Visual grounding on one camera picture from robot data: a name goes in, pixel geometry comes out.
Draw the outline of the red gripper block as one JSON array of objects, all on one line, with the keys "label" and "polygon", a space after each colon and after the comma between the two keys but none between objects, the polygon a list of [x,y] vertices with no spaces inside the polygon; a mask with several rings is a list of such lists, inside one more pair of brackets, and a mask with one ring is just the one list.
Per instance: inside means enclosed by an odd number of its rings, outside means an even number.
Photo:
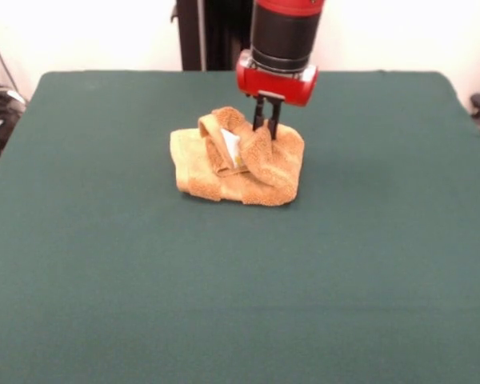
[{"label": "red gripper block", "polygon": [[241,92],[256,97],[253,130],[264,124],[265,96],[268,96],[266,100],[272,105],[272,114],[267,126],[271,139],[275,140],[282,103],[306,106],[318,80],[318,67],[309,64],[296,73],[272,72],[260,67],[254,61],[250,50],[243,50],[236,64],[236,79]]}]

